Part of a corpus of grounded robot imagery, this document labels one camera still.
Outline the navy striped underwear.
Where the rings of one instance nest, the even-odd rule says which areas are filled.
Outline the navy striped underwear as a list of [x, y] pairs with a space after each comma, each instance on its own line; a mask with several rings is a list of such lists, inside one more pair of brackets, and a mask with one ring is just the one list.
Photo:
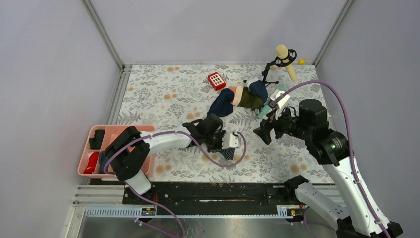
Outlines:
[[211, 153], [220, 153], [225, 159], [233, 160], [235, 155], [235, 148], [208, 150]]

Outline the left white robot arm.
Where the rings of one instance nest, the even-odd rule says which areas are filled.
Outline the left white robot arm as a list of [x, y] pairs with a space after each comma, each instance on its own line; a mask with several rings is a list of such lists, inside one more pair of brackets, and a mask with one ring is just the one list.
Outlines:
[[231, 159], [240, 140], [238, 134], [223, 130], [223, 122], [215, 114], [168, 131], [139, 131], [130, 126], [106, 148], [103, 171], [107, 173], [111, 168], [119, 181], [135, 191], [135, 198], [147, 204], [152, 201], [154, 191], [141, 170], [146, 158], [171, 149], [193, 146], [201, 149], [203, 145], [208, 152], [219, 152]]

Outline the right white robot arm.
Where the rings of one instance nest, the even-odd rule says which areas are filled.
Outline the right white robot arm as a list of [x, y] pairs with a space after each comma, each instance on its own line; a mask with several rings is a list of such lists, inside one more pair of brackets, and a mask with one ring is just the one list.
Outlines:
[[284, 198], [290, 204], [302, 202], [322, 216], [339, 238], [395, 238], [403, 233], [400, 224], [390, 221], [377, 206], [349, 154], [346, 137], [329, 127], [328, 112], [319, 100], [305, 99], [296, 109], [287, 99], [271, 100], [272, 111], [254, 130], [265, 144], [270, 133], [280, 139], [289, 135], [303, 140], [310, 155], [332, 178], [344, 201], [340, 206], [321, 194], [303, 176], [285, 183]]

